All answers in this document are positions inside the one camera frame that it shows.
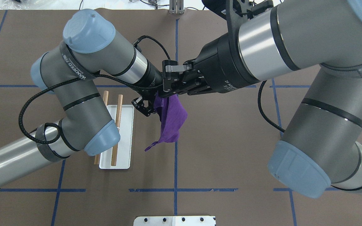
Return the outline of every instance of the blue tape grid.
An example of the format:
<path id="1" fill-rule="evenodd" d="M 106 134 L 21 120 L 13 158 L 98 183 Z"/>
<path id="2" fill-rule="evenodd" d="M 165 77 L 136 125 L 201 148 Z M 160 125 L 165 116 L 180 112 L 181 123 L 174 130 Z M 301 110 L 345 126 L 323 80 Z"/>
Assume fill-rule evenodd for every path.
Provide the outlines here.
<path id="1" fill-rule="evenodd" d="M 0 33 L 6 18 L 8 11 L 5 10 L 4 16 L 1 20 L 1 24 L 0 24 Z M 37 87 L 35 85 L 0 85 L 0 87 Z M 53 216 L 51 219 L 51 226 L 53 226 L 55 224 L 55 219 L 56 219 L 56 215 L 57 215 L 57 209 L 58 209 L 58 202 L 59 202 L 59 194 L 61 192 L 86 192 L 86 189 L 62 189 L 61 185 L 62 185 L 62 177 L 63 177 L 63 172 L 65 169 L 65 160 L 62 161 L 62 166 L 61 166 L 61 172 L 59 175 L 59 181 L 58 181 L 58 187 L 56 189 L 33 189 L 33 188 L 5 188 L 5 189 L 0 189 L 0 192 L 55 192 L 56 193 L 56 200 L 55 200 L 55 204 L 54 204 L 54 210 L 53 210 Z"/>
<path id="2" fill-rule="evenodd" d="M 291 207 L 291 213 L 293 215 L 293 225 L 297 226 L 297 218 L 296 218 L 296 210 L 294 207 L 294 200 L 293 200 L 293 190 L 290 188 L 273 188 L 273 191 L 287 191 L 290 197 L 290 207 Z M 325 189 L 325 191 L 339 191 L 339 189 L 336 189 L 334 187 L 328 187 Z"/>
<path id="3" fill-rule="evenodd" d="M 8 11 L 5 10 L 4 16 L 0 23 L 0 32 L 3 27 L 6 15 Z M 175 29 L 175 59 L 178 61 L 178 19 L 176 20 L 176 29 Z M 36 88 L 35 85 L 9 85 L 9 84 L 1 84 L 0 88 Z M 96 85 L 98 88 L 126 88 L 125 85 Z M 246 88 L 256 88 L 256 85 L 246 86 Z M 276 112 L 277 112 L 277 121 L 279 126 L 282 126 L 281 118 L 280 118 L 280 110 L 279 110 L 279 104 L 277 101 L 277 93 L 276 88 L 309 88 L 310 85 L 276 85 L 275 80 L 272 79 L 272 86 L 270 88 L 273 88 L 273 94 L 275 99 L 275 106 L 276 106 Z M 174 188 L 164 188 L 164 189 L 129 189 L 130 192 L 174 192 L 174 215 L 177 215 L 177 192 L 208 192 L 208 191 L 219 191 L 219 192 L 234 192 L 238 190 L 238 188 L 178 188 L 177 185 L 177 176 L 178 176 L 178 142 L 175 143 L 175 157 L 174 157 Z M 61 173 L 59 176 L 59 182 L 57 189 L 0 189 L 0 192 L 56 192 L 56 201 L 54 205 L 53 210 L 53 216 L 51 225 L 53 226 L 55 224 L 55 218 L 56 213 L 58 209 L 58 202 L 59 202 L 59 194 L 61 192 L 86 192 L 86 189 L 61 189 L 62 185 L 62 178 L 63 178 L 63 172 L 65 169 L 65 160 L 62 162 L 61 166 Z M 293 224 L 294 226 L 297 226 L 297 220 L 296 220 L 296 213 L 295 213 L 295 207 L 294 207 L 294 200 L 293 200 L 293 190 L 289 188 L 274 188 L 274 191 L 287 191 L 289 192 L 290 196 L 290 206 L 292 210 L 293 215 Z M 335 188 L 327 188 L 326 191 L 337 191 L 338 189 Z"/>
<path id="4" fill-rule="evenodd" d="M 178 19 L 175 20 L 175 60 L 178 61 Z M 178 215 L 178 192 L 235 192 L 238 188 L 178 188 L 178 142 L 174 145 L 174 188 L 151 188 L 151 189 L 129 189 L 129 192 L 173 192 L 174 193 L 174 216 Z"/>

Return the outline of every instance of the metal bracket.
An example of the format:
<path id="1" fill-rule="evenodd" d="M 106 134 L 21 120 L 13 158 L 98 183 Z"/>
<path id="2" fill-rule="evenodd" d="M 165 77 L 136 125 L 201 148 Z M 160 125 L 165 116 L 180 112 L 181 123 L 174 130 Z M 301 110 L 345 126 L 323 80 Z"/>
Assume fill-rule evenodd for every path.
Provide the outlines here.
<path id="1" fill-rule="evenodd" d="M 184 14 L 184 0 L 170 0 L 170 14 Z"/>
<path id="2" fill-rule="evenodd" d="M 134 226 L 216 226 L 215 216 L 137 217 Z"/>
<path id="3" fill-rule="evenodd" d="M 139 97 L 139 98 L 135 98 L 134 100 L 132 100 L 132 105 L 136 108 L 136 110 L 138 110 L 139 112 L 141 112 L 142 114 L 144 114 L 146 117 L 150 116 L 151 114 L 155 114 L 156 111 L 153 108 L 153 103 L 151 103 L 150 101 L 148 101 L 148 106 L 145 107 L 145 104 L 143 103 L 145 99 L 143 99 L 143 97 Z"/>
<path id="4" fill-rule="evenodd" d="M 166 65 L 165 67 L 167 73 L 182 73 L 186 70 L 191 70 L 192 66 L 188 65 Z"/>

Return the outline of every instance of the brown table surface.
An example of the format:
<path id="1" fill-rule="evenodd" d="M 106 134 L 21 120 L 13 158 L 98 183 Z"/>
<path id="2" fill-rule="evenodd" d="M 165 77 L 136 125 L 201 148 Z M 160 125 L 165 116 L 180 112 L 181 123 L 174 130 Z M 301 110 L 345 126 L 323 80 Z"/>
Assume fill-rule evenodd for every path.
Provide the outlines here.
<path id="1" fill-rule="evenodd" d="M 39 91 L 30 67 L 59 44 L 75 12 L 0 10 L 0 147 L 23 136 L 17 115 Z M 186 10 L 178 17 L 168 10 L 98 12 L 130 42 L 153 36 L 180 62 L 195 58 L 204 44 L 227 32 L 225 21 L 210 11 Z M 140 47 L 160 69 L 162 50 L 150 40 Z M 278 77 L 275 88 L 266 85 L 262 102 L 271 120 L 287 126 L 318 70 L 313 66 Z M 109 104 L 116 104 L 118 94 L 124 104 L 137 97 L 110 80 L 96 84 L 101 93 L 110 92 Z M 189 116 L 178 143 L 161 143 L 147 153 L 145 147 L 159 137 L 160 122 L 136 111 L 130 169 L 101 170 L 86 153 L 73 155 L 4 186 L 0 225 L 131 226 L 136 216 L 173 215 L 213 215 L 222 226 L 362 225 L 361 196 L 326 191 L 310 199 L 268 173 L 280 133 L 260 116 L 257 92 L 253 86 L 227 94 L 181 95 Z M 25 125 L 35 128 L 62 117 L 56 97 L 46 94 L 30 106 Z"/>

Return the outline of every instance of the white floor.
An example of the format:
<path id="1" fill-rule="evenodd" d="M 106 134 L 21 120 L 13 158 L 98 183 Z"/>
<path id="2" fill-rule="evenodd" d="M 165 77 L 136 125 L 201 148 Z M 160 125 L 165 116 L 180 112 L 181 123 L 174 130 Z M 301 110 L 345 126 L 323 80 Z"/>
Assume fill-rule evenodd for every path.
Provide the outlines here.
<path id="1" fill-rule="evenodd" d="M 149 6 L 139 0 L 21 0 L 18 3 L 14 0 L 0 0 L 0 9 L 29 9 L 29 10 L 50 10 L 50 9 L 79 9 L 80 8 L 107 8 L 107 9 L 155 9 L 154 6 Z M 280 3 L 279 0 L 273 1 L 274 5 Z M 158 0 L 159 5 L 169 4 L 169 0 Z M 184 0 L 184 7 L 194 7 L 199 10 L 203 9 L 204 5 L 200 0 Z"/>

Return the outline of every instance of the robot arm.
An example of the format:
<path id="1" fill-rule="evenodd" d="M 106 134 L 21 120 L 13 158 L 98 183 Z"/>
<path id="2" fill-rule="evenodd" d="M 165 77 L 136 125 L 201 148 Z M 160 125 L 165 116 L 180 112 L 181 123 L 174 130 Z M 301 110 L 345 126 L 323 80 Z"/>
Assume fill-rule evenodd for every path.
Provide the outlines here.
<path id="1" fill-rule="evenodd" d="M 57 96 L 67 116 L 56 122 L 59 139 L 47 142 L 58 130 L 46 123 L 30 134 L 43 143 L 24 137 L 0 148 L 0 187 L 79 150 L 93 156 L 119 142 L 118 129 L 93 82 L 99 70 L 128 83 L 143 96 L 134 100 L 140 106 L 137 109 L 143 108 L 146 116 L 153 113 L 161 73 L 110 22 L 94 10 L 81 10 L 66 24 L 63 39 L 31 69 L 34 83 L 42 90 L 76 80 L 50 92 Z M 144 107 L 143 100 L 149 106 Z"/>
<path id="2" fill-rule="evenodd" d="M 183 66 L 164 62 L 160 95 L 227 93 L 320 64 L 268 168 L 305 196 L 319 197 L 331 184 L 362 195 L 362 144 L 356 142 L 362 131 L 362 4 L 289 0 L 267 10 L 263 2 L 257 13 L 241 1 L 204 2 L 227 18 L 228 33 Z"/>
<path id="3" fill-rule="evenodd" d="M 64 29 L 64 43 L 32 68 L 41 88 L 83 80 L 54 89 L 67 114 L 60 122 L 63 136 L 47 145 L 24 138 L 1 148 L 0 187 L 77 150 L 94 155 L 118 142 L 112 140 L 119 134 L 92 81 L 101 69 L 139 87 L 163 84 L 159 95 L 167 97 L 227 93 L 320 63 L 322 69 L 268 168 L 306 196 L 320 196 L 331 183 L 362 195 L 362 145 L 356 143 L 362 131 L 362 8 L 354 0 L 289 0 L 271 10 L 269 1 L 260 6 L 204 2 L 226 15 L 228 33 L 182 66 L 165 60 L 162 76 L 95 11 L 76 13 Z M 95 31 L 86 32 L 90 27 Z M 134 89 L 142 96 L 136 106 L 143 99 L 152 103 L 155 89 Z M 153 112 L 149 107 L 147 116 Z M 32 135 L 49 140 L 56 134 L 55 128 L 42 125 Z"/>

